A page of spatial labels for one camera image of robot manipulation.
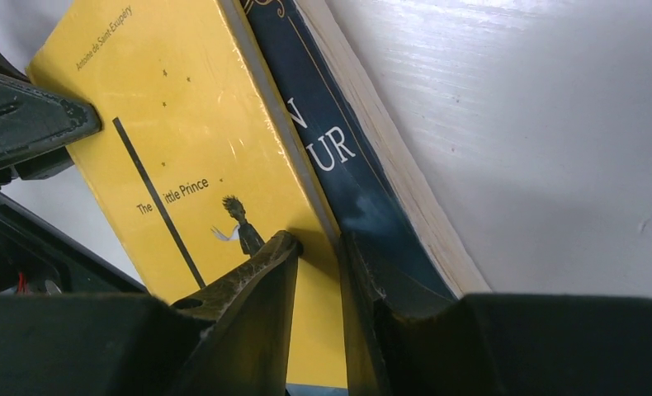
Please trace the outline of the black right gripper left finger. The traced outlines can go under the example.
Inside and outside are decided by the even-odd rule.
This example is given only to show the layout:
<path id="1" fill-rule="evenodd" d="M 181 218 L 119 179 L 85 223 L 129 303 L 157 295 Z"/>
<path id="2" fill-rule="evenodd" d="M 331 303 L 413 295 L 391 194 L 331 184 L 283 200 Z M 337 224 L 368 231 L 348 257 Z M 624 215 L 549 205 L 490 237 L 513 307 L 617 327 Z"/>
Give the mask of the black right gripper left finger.
<path id="1" fill-rule="evenodd" d="M 0 395 L 283 395 L 301 252 L 280 231 L 173 304 L 0 295 Z"/>

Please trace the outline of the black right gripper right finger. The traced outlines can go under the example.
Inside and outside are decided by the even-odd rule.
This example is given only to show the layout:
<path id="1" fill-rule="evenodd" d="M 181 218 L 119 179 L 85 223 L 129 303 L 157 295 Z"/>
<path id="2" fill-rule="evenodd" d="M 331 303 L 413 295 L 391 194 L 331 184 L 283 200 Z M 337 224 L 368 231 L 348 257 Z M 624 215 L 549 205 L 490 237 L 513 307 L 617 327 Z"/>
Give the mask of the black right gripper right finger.
<path id="1" fill-rule="evenodd" d="M 652 299 L 446 299 L 358 236 L 338 247 L 351 395 L 652 395 Z"/>

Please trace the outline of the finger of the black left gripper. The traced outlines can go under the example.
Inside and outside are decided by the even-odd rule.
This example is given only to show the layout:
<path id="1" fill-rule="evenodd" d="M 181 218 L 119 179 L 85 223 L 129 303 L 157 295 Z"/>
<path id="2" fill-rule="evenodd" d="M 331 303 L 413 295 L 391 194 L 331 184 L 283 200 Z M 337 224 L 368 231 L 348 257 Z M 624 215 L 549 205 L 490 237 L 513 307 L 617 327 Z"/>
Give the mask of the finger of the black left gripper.
<path id="1" fill-rule="evenodd" d="M 101 128 L 91 104 L 34 86 L 0 53 L 0 189 L 72 166 L 67 145 Z"/>

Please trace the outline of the yellow Little Prince book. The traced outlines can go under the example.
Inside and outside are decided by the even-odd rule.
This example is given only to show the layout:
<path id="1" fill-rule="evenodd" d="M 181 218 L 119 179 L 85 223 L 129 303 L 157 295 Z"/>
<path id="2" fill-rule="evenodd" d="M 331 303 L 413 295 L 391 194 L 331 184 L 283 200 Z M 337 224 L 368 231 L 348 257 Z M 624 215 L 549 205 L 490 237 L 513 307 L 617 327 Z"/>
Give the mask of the yellow Little Prince book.
<path id="1" fill-rule="evenodd" d="M 240 2 L 75 1 L 26 71 L 95 107 L 68 151 L 152 294 L 295 235 L 287 380 L 346 386 L 338 228 Z"/>

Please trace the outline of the dark blue bottom book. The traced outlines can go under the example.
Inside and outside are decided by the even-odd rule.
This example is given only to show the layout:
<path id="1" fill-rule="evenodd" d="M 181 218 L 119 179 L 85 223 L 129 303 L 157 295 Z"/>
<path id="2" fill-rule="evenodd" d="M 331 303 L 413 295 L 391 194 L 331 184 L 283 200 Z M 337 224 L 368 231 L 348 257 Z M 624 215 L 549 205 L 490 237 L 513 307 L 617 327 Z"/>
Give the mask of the dark blue bottom book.
<path id="1" fill-rule="evenodd" d="M 489 285 L 325 1 L 241 4 L 338 224 L 351 395 L 479 395 Z"/>

